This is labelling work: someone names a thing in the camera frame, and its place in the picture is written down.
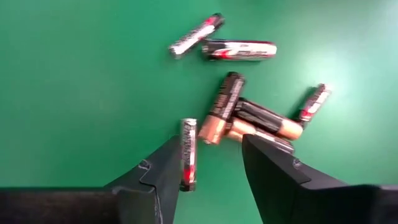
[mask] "aa battery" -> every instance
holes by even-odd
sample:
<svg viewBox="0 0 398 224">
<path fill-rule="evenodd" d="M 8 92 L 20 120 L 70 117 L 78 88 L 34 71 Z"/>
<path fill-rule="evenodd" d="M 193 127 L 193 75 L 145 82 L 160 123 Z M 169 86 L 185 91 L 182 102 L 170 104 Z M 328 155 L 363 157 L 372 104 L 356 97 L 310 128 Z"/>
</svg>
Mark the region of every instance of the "aa battery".
<svg viewBox="0 0 398 224">
<path fill-rule="evenodd" d="M 181 191 L 194 191 L 197 182 L 197 120 L 182 119 L 182 179 Z"/>
<path fill-rule="evenodd" d="M 231 116 L 243 89 L 244 77 L 238 72 L 229 72 L 220 87 L 218 96 L 199 132 L 207 144 L 219 144 L 224 134 L 226 120 Z"/>
<path fill-rule="evenodd" d="M 298 139 L 303 128 L 296 122 L 240 97 L 234 116 L 243 119 L 268 133 L 288 139 Z"/>
<path fill-rule="evenodd" d="M 199 41 L 214 33 L 224 24 L 224 17 L 220 13 L 215 13 L 205 20 L 200 26 L 190 31 L 187 35 L 176 41 L 169 47 L 171 54 L 176 59 L 180 59 L 182 55 Z"/>
<path fill-rule="evenodd" d="M 201 49 L 208 60 L 264 60 L 277 51 L 269 41 L 223 39 L 206 39 Z"/>
<path fill-rule="evenodd" d="M 312 120 L 330 94 L 331 89 L 328 85 L 323 83 L 318 85 L 315 93 L 306 101 L 303 109 L 300 110 L 297 122 L 303 128 Z"/>
<path fill-rule="evenodd" d="M 289 154 L 294 153 L 294 147 L 290 142 L 254 127 L 252 124 L 249 124 L 239 118 L 232 117 L 232 119 L 230 119 L 230 123 L 228 123 L 228 127 L 229 129 L 226 133 L 226 136 L 234 139 L 235 141 L 242 142 L 244 134 L 253 134 L 255 136 L 259 136 L 264 141 L 272 144 L 281 151 Z"/>
</svg>

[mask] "green surface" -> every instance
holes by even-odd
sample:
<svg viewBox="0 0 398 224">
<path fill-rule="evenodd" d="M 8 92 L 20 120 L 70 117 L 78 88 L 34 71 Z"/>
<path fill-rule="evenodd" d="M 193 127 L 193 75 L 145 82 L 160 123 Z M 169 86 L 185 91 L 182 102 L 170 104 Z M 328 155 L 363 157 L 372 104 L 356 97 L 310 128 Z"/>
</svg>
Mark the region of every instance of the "green surface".
<svg viewBox="0 0 398 224">
<path fill-rule="evenodd" d="M 307 164 L 352 184 L 398 184 L 398 10 L 393 0 L 2 0 L 0 186 L 101 186 L 203 121 L 228 71 L 243 96 L 289 114 L 334 86 L 294 142 Z M 167 47 L 214 12 L 225 39 L 272 40 L 261 63 L 205 62 Z M 260 223 L 240 146 L 198 145 L 198 185 L 175 223 Z"/>
</svg>

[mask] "black and gold battery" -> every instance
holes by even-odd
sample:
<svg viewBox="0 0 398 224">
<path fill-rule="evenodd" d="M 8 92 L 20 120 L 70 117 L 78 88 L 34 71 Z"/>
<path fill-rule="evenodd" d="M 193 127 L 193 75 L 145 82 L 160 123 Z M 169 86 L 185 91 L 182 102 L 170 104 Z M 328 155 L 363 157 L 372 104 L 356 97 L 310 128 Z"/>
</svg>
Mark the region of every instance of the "black and gold battery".
<svg viewBox="0 0 398 224">
<path fill-rule="evenodd" d="M 245 80 L 238 72 L 229 72 L 220 86 L 218 96 L 208 113 L 199 137 L 207 144 L 219 144 L 224 134 L 226 120 L 231 116 Z"/>
<path fill-rule="evenodd" d="M 303 127 L 298 123 L 242 97 L 236 104 L 233 116 L 268 133 L 291 140 L 298 139 L 303 132 Z"/>
<path fill-rule="evenodd" d="M 228 130 L 226 132 L 226 136 L 230 139 L 234 139 L 235 141 L 242 142 L 244 134 L 253 134 L 255 136 L 259 136 L 264 141 L 271 143 L 276 148 L 289 153 L 294 153 L 293 145 L 281 138 L 278 138 L 272 134 L 265 132 L 259 128 L 254 127 L 252 124 L 249 124 L 239 118 L 232 117 L 228 123 Z"/>
</svg>

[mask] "battery label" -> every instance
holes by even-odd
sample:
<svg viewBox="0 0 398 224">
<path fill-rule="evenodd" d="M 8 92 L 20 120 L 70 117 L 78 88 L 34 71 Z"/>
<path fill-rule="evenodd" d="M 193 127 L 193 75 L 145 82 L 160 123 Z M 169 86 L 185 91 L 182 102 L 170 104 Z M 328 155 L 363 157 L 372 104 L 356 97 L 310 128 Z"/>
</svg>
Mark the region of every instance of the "battery label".
<svg viewBox="0 0 398 224">
<path fill-rule="evenodd" d="M 194 188 L 196 182 L 196 159 L 197 159 L 197 121 L 196 119 L 182 120 L 182 163 L 183 174 L 181 187 L 185 190 Z"/>
</svg>

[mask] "black battery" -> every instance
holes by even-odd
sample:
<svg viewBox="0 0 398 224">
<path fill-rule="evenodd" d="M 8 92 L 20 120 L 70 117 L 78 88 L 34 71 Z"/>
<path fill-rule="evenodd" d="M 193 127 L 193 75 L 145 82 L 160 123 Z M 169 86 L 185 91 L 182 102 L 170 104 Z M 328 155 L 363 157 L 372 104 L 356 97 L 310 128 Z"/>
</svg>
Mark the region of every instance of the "black battery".
<svg viewBox="0 0 398 224">
<path fill-rule="evenodd" d="M 275 56 L 277 47 L 269 41 L 206 39 L 202 52 L 208 60 L 264 60 Z"/>
</svg>

